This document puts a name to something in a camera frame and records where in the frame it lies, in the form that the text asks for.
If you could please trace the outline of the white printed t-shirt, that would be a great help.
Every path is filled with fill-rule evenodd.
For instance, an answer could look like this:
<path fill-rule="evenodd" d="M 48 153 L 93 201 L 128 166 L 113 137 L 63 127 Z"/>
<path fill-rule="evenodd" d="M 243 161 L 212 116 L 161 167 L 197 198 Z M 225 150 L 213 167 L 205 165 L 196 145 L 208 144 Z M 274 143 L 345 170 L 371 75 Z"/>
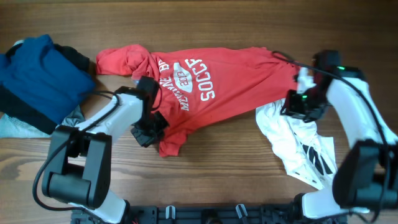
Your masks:
<path fill-rule="evenodd" d="M 287 175 L 318 190 L 330 187 L 337 171 L 332 137 L 317 133 L 317 124 L 280 113 L 284 99 L 256 108 L 256 123 L 282 160 Z"/>

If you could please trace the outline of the red printed t-shirt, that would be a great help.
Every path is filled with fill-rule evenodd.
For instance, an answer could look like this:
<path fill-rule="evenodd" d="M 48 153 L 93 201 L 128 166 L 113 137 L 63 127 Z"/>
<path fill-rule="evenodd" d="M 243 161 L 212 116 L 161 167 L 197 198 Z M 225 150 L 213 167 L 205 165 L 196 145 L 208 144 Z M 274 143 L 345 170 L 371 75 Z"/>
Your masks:
<path fill-rule="evenodd" d="M 299 70 L 265 47 L 150 53 L 135 44 L 102 50 L 96 71 L 133 80 L 151 77 L 159 83 L 156 103 L 169 124 L 159 154 L 167 157 L 177 156 L 197 129 L 284 98 L 296 88 Z"/>

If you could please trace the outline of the light blue denim garment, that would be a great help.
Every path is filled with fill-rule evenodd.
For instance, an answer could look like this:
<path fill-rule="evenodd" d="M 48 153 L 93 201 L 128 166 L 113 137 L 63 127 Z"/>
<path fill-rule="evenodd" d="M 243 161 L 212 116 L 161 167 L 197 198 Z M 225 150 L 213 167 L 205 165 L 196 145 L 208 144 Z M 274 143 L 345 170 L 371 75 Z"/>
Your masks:
<path fill-rule="evenodd" d="M 75 126 L 85 121 L 85 117 L 77 106 L 62 122 L 65 126 Z M 1 138 L 49 138 L 46 134 L 32 125 L 25 123 L 17 118 L 4 114 L 1 117 Z"/>

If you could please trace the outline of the black folded garment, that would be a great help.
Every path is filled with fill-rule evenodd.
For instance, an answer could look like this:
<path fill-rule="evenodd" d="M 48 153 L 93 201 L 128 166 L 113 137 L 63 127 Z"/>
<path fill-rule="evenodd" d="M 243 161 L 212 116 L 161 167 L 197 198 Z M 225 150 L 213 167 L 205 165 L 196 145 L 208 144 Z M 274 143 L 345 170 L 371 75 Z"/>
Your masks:
<path fill-rule="evenodd" d="M 6 57 L 11 59 L 11 56 L 15 54 L 18 48 L 22 46 L 21 42 L 16 42 L 13 47 L 11 47 L 6 52 Z M 73 47 L 61 46 L 55 44 L 55 49 L 58 50 L 66 59 L 68 59 L 74 66 L 78 69 L 88 72 L 90 60 L 88 57 L 82 55 Z M 1 112 L 4 114 L 17 118 L 25 123 L 32 125 L 38 130 L 46 133 L 52 134 L 56 129 L 58 124 L 54 123 L 48 117 L 46 117 L 41 112 L 30 107 L 27 103 L 23 102 L 16 95 L 11 93 L 5 87 L 1 86 Z"/>

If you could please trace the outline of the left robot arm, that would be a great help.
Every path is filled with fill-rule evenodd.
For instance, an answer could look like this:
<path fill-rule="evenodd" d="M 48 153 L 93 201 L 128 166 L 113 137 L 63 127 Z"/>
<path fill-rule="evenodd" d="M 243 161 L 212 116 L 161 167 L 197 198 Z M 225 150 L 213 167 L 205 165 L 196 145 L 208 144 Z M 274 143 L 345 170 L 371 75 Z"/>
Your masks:
<path fill-rule="evenodd" d="M 52 134 L 47 159 L 32 186 L 35 202 L 46 210 L 71 211 L 72 223 L 137 223 L 127 200 L 109 188 L 112 145 L 130 129 L 137 143 L 158 143 L 169 125 L 155 106 L 161 88 L 141 77 L 134 88 L 103 91 L 111 101 L 91 119 Z"/>

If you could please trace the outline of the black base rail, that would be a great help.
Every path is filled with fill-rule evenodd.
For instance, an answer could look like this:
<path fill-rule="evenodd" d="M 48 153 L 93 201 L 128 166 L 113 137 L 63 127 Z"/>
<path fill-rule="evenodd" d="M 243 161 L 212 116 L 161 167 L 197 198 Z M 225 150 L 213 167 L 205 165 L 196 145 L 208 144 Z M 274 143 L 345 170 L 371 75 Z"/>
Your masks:
<path fill-rule="evenodd" d="M 321 220 L 289 220 L 288 204 L 267 204 L 247 207 L 243 204 L 234 207 L 130 207 L 121 223 L 130 224 L 347 224 L 346 216 Z"/>

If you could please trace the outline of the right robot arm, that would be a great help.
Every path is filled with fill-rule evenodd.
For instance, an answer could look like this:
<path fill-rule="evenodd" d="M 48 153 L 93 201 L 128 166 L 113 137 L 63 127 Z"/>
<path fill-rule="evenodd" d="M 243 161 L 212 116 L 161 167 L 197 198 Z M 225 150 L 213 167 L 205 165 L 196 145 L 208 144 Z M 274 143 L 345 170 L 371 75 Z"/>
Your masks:
<path fill-rule="evenodd" d="M 350 150 L 332 185 L 297 195 L 285 217 L 291 223 L 320 223 L 356 215 L 374 223 L 382 210 L 397 209 L 397 135 L 378 112 L 363 72 L 342 65 L 338 51 L 316 53 L 307 68 L 313 81 L 296 76 L 297 89 L 288 92 L 281 114 L 307 123 L 334 107 Z"/>

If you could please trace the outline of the blue folded shirt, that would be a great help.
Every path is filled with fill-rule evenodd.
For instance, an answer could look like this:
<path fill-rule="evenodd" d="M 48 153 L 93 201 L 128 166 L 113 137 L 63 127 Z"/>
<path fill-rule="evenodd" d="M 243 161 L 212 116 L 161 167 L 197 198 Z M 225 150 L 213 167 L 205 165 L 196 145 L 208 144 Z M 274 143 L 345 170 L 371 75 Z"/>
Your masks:
<path fill-rule="evenodd" d="M 1 54 L 1 85 L 56 124 L 95 88 L 91 76 L 56 50 L 47 34 L 26 38 L 14 55 Z"/>

